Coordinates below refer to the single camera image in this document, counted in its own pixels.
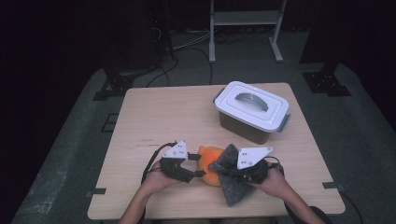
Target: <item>white gripper part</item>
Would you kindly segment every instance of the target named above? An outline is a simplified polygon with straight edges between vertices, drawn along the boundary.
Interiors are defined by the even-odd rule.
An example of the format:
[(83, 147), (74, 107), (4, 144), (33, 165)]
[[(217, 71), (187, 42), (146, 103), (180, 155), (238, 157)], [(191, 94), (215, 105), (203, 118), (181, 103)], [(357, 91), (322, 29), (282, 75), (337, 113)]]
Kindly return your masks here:
[(184, 140), (178, 142), (174, 147), (163, 153), (163, 158), (187, 159), (188, 157), (189, 153), (187, 152), (187, 146)]
[(272, 147), (243, 147), (239, 148), (237, 168), (239, 170), (254, 166), (260, 160), (264, 159)]

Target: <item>wooden table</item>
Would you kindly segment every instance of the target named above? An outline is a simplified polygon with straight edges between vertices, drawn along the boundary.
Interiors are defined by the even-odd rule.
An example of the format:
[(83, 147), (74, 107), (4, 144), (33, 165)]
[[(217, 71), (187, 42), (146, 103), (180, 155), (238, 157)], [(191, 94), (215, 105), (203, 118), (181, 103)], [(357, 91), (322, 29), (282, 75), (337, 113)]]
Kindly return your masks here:
[[(337, 189), (325, 189), (333, 182), (318, 150), (297, 100), (286, 83), (252, 84), (277, 94), (290, 104), (291, 119), (282, 133), (272, 133), (264, 147), (280, 159), (289, 183), (308, 204), (327, 214), (345, 210)], [(88, 211), (91, 219), (118, 219), (140, 186), (149, 159), (165, 143), (185, 140), (188, 151), (199, 146), (226, 148), (258, 145), (219, 125), (219, 111), (213, 98), (224, 86), (166, 87), (131, 89), (125, 95), (96, 187), (105, 194), (94, 194)], [(195, 171), (194, 161), (182, 166)], [(281, 200), (255, 190), (241, 203), (228, 207), (220, 188), (200, 178), (181, 183), (153, 195), (146, 218), (186, 217), (276, 217), (286, 215)]]

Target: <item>white plastic container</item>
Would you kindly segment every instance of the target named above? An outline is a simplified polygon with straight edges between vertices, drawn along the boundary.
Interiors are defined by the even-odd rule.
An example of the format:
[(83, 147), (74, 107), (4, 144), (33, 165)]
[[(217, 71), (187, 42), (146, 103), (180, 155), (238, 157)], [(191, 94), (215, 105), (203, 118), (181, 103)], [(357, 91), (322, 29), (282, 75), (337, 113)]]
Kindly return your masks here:
[(264, 144), (270, 133), (282, 132), (290, 119), (284, 98), (239, 81), (228, 84), (214, 103), (223, 128), (256, 144)]

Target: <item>container handle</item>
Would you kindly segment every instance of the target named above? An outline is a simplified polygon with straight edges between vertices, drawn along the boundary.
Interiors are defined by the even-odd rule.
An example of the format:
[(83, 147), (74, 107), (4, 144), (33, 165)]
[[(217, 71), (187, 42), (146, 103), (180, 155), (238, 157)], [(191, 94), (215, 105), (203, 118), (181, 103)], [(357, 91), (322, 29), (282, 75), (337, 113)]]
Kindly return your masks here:
[(281, 133), (285, 129), (286, 125), (289, 123), (290, 117), (291, 114), (285, 115), (285, 118), (282, 119), (282, 122), (279, 125), (279, 129), (276, 130), (277, 132)]
[(239, 93), (237, 96), (235, 96), (235, 100), (249, 100), (251, 102), (256, 103), (263, 111), (267, 112), (268, 110), (268, 104), (262, 100), (262, 98), (258, 97), (257, 95), (253, 93)]
[(215, 101), (216, 101), (216, 98), (218, 98), (220, 95), (221, 95), (221, 93), (224, 91), (224, 88), (222, 88), (220, 91), (219, 91), (219, 93), (215, 96), (215, 98), (213, 98), (213, 104), (215, 103)]

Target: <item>gray container body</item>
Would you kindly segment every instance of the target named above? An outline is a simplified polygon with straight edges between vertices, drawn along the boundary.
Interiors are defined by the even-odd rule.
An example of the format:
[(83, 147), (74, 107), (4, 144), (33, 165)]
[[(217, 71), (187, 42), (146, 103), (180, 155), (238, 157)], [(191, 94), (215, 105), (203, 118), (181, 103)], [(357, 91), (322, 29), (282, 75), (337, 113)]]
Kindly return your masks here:
[(262, 145), (264, 144), (270, 133), (252, 127), (238, 119), (234, 119), (224, 113), (219, 112), (220, 125), (230, 132), (236, 133), (247, 140)]

